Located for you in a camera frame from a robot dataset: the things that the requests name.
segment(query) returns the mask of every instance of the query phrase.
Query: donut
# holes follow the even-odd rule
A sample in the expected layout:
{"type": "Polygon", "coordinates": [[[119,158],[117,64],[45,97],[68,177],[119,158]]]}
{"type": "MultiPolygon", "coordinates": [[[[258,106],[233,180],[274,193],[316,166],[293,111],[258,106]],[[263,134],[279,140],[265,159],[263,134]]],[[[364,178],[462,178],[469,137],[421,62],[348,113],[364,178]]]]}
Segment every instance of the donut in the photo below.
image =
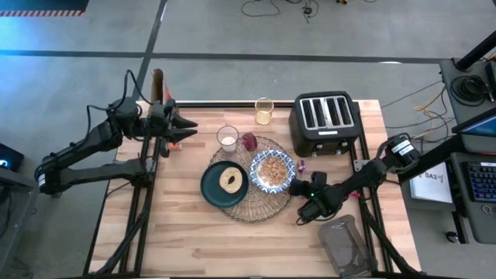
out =
{"type": "Polygon", "coordinates": [[[220,187],[224,191],[234,194],[240,188],[243,183],[243,177],[241,176],[241,171],[235,167],[226,168],[220,175],[219,178],[220,187]]]}

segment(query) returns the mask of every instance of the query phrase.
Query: blue and white bowl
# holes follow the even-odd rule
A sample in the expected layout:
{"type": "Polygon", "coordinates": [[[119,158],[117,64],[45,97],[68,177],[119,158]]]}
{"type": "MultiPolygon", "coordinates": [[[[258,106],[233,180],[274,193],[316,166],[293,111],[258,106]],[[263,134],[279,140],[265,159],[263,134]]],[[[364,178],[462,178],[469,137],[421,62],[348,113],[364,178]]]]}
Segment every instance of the blue and white bowl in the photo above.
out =
{"type": "Polygon", "coordinates": [[[251,181],[262,191],[268,193],[268,194],[277,194],[281,193],[284,191],[286,188],[289,187],[291,184],[291,181],[295,179],[296,177],[296,169],[295,169],[295,164],[293,164],[293,160],[284,153],[283,151],[280,150],[265,150],[260,153],[258,153],[255,156],[255,159],[251,162],[250,166],[250,178],[251,181]],[[286,163],[286,168],[288,169],[288,179],[281,185],[278,186],[270,186],[266,181],[262,180],[260,176],[258,175],[258,170],[260,169],[260,166],[262,165],[262,162],[271,157],[279,157],[281,158],[285,163],[286,163]]]}

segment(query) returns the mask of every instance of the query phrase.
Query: glass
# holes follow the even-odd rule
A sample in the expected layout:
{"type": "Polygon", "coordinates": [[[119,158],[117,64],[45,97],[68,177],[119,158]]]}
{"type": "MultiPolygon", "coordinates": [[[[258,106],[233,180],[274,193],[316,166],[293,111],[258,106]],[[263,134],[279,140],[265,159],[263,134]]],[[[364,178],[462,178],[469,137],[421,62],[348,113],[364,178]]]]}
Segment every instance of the glass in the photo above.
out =
{"type": "Polygon", "coordinates": [[[261,125],[267,125],[272,121],[274,103],[269,98],[259,98],[255,102],[255,121],[261,125]]]}
{"type": "Polygon", "coordinates": [[[235,153],[239,139],[239,133],[233,126],[223,126],[217,131],[217,140],[219,141],[222,150],[227,153],[235,153]]]}

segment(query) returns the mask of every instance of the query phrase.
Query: black toaster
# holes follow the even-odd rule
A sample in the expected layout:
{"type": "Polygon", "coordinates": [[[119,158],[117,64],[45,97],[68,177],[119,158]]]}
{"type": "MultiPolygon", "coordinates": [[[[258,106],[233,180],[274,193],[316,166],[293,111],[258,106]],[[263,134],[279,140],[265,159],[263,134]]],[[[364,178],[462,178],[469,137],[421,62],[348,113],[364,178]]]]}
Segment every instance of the black toaster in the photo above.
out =
{"type": "Polygon", "coordinates": [[[300,157],[348,152],[360,135],[358,112],[344,91],[306,93],[289,115],[291,139],[300,157]]]}

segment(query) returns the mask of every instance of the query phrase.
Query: desk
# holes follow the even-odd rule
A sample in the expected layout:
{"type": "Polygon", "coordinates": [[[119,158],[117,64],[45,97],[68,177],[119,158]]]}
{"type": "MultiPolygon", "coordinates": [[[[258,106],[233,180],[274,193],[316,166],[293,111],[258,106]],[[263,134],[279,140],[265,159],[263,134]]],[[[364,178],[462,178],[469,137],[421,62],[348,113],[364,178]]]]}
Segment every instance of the desk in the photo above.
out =
{"type": "MultiPolygon", "coordinates": [[[[377,100],[359,103],[373,156],[387,138],[381,109],[377,100]]],[[[145,112],[145,104],[140,105],[145,112]]],[[[227,218],[202,197],[200,178],[219,148],[215,133],[221,126],[233,125],[240,134],[253,132],[271,138],[281,144],[293,160],[298,159],[288,128],[290,109],[276,108],[272,123],[267,126],[254,122],[253,110],[180,106],[182,116],[198,123],[198,134],[184,140],[182,150],[171,151],[169,158],[160,158],[157,165],[142,276],[336,276],[317,236],[322,223],[295,225],[296,210],[305,202],[303,199],[293,198],[286,209],[265,222],[244,224],[227,218]]],[[[141,143],[125,141],[118,150],[117,160],[138,156],[140,148],[141,143]]],[[[329,184],[343,181],[352,174],[349,154],[305,160],[307,171],[303,178],[307,180],[316,170],[329,173],[329,184]]],[[[108,190],[122,183],[111,181],[108,190]]],[[[93,254],[88,258],[90,271],[101,267],[122,240],[132,193],[132,188],[127,187],[106,199],[93,254]]],[[[408,263],[420,270],[401,189],[396,184],[385,183],[379,188],[378,196],[387,236],[408,263]]],[[[363,235],[355,198],[345,202],[338,217],[346,214],[355,217],[356,227],[363,235]]],[[[381,270],[383,263],[377,239],[374,246],[381,270]]],[[[131,263],[135,256],[131,252],[131,263]]]]}

